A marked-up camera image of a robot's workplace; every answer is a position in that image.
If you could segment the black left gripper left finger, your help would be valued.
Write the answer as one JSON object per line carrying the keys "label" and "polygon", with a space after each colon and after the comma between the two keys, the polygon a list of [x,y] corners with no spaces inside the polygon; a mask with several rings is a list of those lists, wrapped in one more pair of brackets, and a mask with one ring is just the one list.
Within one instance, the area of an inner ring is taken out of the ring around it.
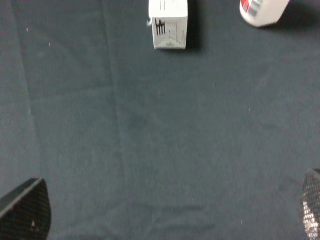
{"label": "black left gripper left finger", "polygon": [[46,240],[52,225],[48,186],[31,178],[0,199],[2,240]]}

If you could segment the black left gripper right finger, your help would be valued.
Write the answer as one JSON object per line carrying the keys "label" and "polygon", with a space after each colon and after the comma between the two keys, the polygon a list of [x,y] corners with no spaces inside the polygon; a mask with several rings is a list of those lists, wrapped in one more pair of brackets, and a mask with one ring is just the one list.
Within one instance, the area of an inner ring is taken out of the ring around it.
{"label": "black left gripper right finger", "polygon": [[308,240],[320,239],[320,169],[309,169],[304,177],[300,216]]}

